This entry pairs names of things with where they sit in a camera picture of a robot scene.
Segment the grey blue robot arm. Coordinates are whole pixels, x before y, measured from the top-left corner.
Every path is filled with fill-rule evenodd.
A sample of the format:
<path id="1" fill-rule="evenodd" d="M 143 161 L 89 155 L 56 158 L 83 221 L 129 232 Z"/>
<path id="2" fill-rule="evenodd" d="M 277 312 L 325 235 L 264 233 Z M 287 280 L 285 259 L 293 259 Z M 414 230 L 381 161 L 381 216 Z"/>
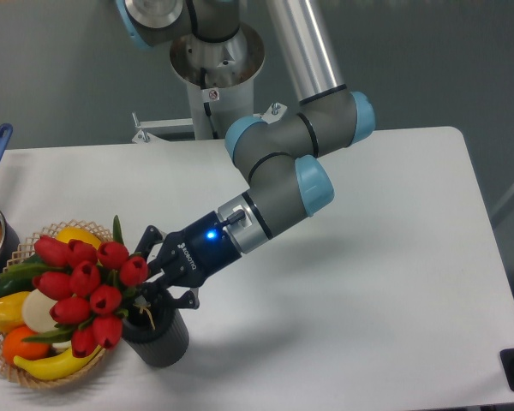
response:
<path id="1" fill-rule="evenodd" d="M 334 196 L 320 157 L 368 137 L 375 116 L 367 97 L 347 89 L 315 1 L 270 1 L 267 9 L 300 109 L 254 113 L 254 78 L 264 62 L 259 34 L 237 1 L 120 1 L 130 38 L 143 48 L 170 44 L 170 64 L 185 83 L 194 136 L 221 139 L 248 189 L 185 229 L 148 228 L 138 251 L 153 282 L 143 307 L 195 308 L 212 274 L 313 216 Z"/>

